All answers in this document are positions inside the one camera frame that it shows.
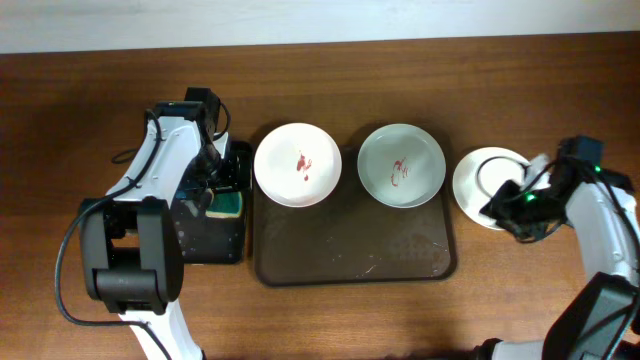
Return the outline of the green and yellow sponge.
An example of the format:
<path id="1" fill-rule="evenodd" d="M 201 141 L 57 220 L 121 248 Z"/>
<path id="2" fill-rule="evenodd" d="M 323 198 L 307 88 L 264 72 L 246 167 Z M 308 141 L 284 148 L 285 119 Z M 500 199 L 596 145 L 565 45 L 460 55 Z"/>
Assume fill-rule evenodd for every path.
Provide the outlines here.
<path id="1" fill-rule="evenodd" d="M 206 216 L 214 219 L 236 219 L 243 212 L 241 192 L 215 194 L 206 209 Z"/>

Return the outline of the white plate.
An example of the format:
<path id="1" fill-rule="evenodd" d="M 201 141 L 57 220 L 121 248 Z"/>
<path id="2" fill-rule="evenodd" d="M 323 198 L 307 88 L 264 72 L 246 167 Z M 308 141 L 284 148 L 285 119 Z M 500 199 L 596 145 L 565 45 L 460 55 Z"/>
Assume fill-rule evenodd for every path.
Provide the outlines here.
<path id="1" fill-rule="evenodd" d="M 473 222 L 501 231 L 496 221 L 480 210 L 506 181 L 520 185 L 528 164 L 523 156 L 506 148 L 484 147 L 469 152 L 453 173 L 452 189 L 458 206 Z"/>
<path id="2" fill-rule="evenodd" d="M 307 123 L 290 123 L 269 132 L 259 143 L 254 175 L 272 201 L 291 208 L 327 198 L 342 172 L 341 152 L 333 138 Z"/>

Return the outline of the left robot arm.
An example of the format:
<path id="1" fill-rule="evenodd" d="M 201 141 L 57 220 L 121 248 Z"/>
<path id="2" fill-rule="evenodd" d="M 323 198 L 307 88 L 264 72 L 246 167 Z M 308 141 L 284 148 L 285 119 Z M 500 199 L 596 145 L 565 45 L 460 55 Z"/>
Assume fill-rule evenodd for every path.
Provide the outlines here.
<path id="1" fill-rule="evenodd" d="M 202 359 L 179 303 L 188 264 L 241 260 L 252 148 L 218 125 L 230 114 L 209 88 L 146 110 L 144 139 L 123 177 L 80 205 L 87 293 L 128 326 L 150 359 Z"/>

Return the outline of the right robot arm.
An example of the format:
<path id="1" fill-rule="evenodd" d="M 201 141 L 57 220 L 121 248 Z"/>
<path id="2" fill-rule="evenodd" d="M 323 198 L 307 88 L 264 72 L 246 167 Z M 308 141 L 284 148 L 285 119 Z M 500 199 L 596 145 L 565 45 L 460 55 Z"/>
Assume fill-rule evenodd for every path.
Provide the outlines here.
<path id="1" fill-rule="evenodd" d="M 475 359 L 636 359 L 625 340 L 639 331 L 639 225 L 628 176 L 601 165 L 601 141 L 563 139 L 555 160 L 529 166 L 523 184 L 506 181 L 481 214 L 522 244 L 567 225 L 577 234 L 587 283 L 544 339 L 488 339 Z"/>

